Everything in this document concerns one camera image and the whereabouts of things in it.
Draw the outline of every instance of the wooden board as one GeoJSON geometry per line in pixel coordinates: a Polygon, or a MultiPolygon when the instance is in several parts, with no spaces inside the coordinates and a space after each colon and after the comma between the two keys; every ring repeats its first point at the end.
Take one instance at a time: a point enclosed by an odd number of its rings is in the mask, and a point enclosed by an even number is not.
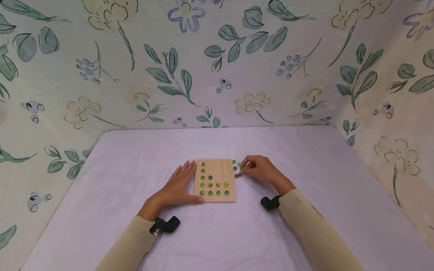
{"type": "Polygon", "coordinates": [[[197,159],[197,169],[194,175],[194,188],[193,194],[201,196],[205,199],[205,202],[236,202],[235,196],[235,180],[233,178],[235,172],[233,170],[231,159],[197,159]]]}

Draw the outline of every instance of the fabric backdrop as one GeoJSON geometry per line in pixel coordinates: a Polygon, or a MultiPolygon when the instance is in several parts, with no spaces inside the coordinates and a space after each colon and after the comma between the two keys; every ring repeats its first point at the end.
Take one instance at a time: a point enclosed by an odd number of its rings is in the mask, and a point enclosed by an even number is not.
{"type": "Polygon", "coordinates": [[[0,4],[0,271],[112,129],[333,125],[434,247],[434,0],[0,4]]]}

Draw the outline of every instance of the floral wallpaper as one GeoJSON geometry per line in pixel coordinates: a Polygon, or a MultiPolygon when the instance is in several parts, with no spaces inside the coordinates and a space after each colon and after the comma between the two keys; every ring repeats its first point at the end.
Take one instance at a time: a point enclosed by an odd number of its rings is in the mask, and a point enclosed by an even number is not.
{"type": "Polygon", "coordinates": [[[332,125],[434,248],[434,0],[0,0],[0,271],[112,129],[332,125]]]}

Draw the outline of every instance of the beige sleeve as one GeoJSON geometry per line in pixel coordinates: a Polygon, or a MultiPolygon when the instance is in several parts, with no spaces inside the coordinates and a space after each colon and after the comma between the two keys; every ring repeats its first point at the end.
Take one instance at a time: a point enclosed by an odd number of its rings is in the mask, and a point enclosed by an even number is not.
{"type": "Polygon", "coordinates": [[[95,271],[136,271],[157,238],[149,232],[153,224],[135,216],[95,271]]]}
{"type": "Polygon", "coordinates": [[[318,271],[364,271],[359,260],[332,225],[298,189],[279,199],[280,211],[294,229],[318,271]]]}

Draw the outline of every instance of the white table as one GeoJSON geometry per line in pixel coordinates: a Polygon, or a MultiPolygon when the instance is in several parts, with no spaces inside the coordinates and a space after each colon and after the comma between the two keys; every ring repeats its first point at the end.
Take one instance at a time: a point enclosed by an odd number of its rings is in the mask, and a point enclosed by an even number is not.
{"type": "MultiPolygon", "coordinates": [[[[105,133],[22,271],[93,271],[143,202],[187,159],[262,154],[338,230],[367,271],[427,271],[434,253],[337,130],[328,126],[117,130],[105,133]]],[[[166,210],[181,225],[160,236],[139,270],[311,270],[276,192],[236,180],[236,203],[166,210]]]]}

